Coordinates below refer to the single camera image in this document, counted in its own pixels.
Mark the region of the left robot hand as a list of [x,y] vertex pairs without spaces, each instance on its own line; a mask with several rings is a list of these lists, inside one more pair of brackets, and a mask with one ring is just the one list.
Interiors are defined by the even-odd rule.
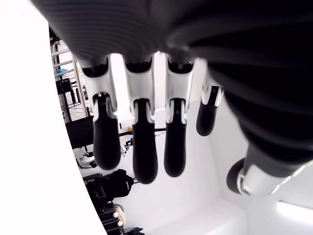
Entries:
[[120,161],[110,55],[123,58],[134,117],[137,180],[157,175],[153,54],[166,58],[164,167],[186,163],[194,61],[206,61],[197,132],[209,135],[225,98],[248,140],[227,175],[234,193],[267,196],[313,162],[313,3],[310,0],[35,0],[79,62],[94,113],[94,155]]

